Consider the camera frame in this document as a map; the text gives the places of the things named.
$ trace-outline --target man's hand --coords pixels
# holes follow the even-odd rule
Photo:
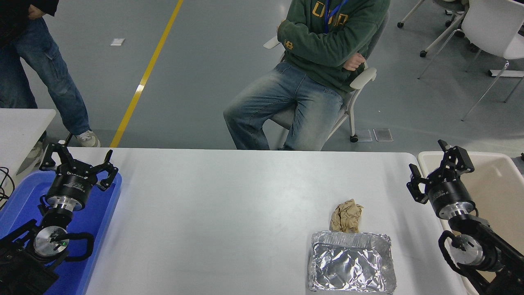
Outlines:
[[[31,4],[29,6],[29,11],[27,13],[27,17],[30,19],[30,20],[35,20],[37,18],[41,18],[45,15],[46,13],[39,10],[38,8],[34,7],[33,4]]]
[[[357,52],[350,57],[342,67],[348,71],[355,71],[365,61],[366,59]]]

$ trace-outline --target sneaker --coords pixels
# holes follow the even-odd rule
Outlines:
[[[35,146],[31,149],[25,160],[20,165],[20,168],[16,172],[16,174],[20,174],[25,169],[28,169],[29,167],[35,167],[37,164],[40,164],[40,160],[42,157],[43,152],[43,143],[41,141],[37,141],[35,143]]]
[[[99,148],[100,147],[100,140],[98,140],[98,137],[96,137],[96,134],[91,131],[87,130],[84,133],[80,135],[75,135],[75,137],[80,142],[80,145],[87,148]]]

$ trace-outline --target yellow floor line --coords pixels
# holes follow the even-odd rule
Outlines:
[[[162,47],[164,43],[166,42],[167,35],[169,35],[169,31],[171,31],[171,27],[173,25],[174,19],[177,18],[178,11],[180,10],[180,6],[182,6],[183,2],[184,0],[179,0],[177,3],[177,6],[174,8],[173,14],[171,15],[171,18],[169,19],[169,22],[167,23],[166,29],[164,29],[162,37],[160,38],[160,41],[158,41],[157,48],[155,49],[155,53],[153,53],[153,56],[151,57],[151,60],[149,61],[149,64],[147,65],[146,71],[144,72],[144,75],[142,76],[142,80],[140,80],[140,84],[136,88],[135,94],[133,95],[133,99],[131,99],[131,103],[129,104],[129,107],[127,107],[127,111],[124,114],[124,117],[122,118],[122,121],[120,122],[120,125],[118,126],[118,129],[116,130],[113,140],[111,141],[111,145],[109,145],[110,148],[118,147],[118,144],[120,143],[120,139],[122,139],[122,135],[124,134],[124,131],[126,130],[127,124],[129,123],[129,120],[131,119],[131,116],[133,115],[133,112],[135,111],[136,104],[138,103],[138,100],[140,99],[140,96],[142,95],[142,91],[144,90],[144,87],[146,86],[146,83],[147,83],[147,80],[149,79],[149,75],[151,74],[151,71],[153,71],[153,68],[155,67],[158,56],[160,55],[160,52],[162,51]]]

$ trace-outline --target blue tray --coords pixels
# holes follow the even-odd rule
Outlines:
[[[37,225],[40,224],[42,215],[37,206],[40,204],[40,196],[47,194],[54,177],[53,171],[35,171],[27,175],[18,185],[0,212],[0,238],[31,219],[36,219]],[[106,178],[107,173],[102,172],[98,177],[99,180]],[[60,278],[45,294],[85,294],[105,232],[120,196],[121,183],[122,177],[119,173],[111,187],[105,192],[94,187],[85,209],[73,213],[73,220],[67,226],[67,231],[68,233],[91,233],[95,237],[93,255],[80,262],[62,262],[54,270]],[[71,240],[68,247],[70,256],[85,253],[85,244],[85,240]]]

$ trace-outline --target seated man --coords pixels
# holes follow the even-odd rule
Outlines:
[[[284,61],[244,89],[224,111],[237,149],[269,150],[262,130],[297,105],[284,150],[319,151],[342,98],[363,71],[368,45],[390,0],[293,0],[278,27]]]

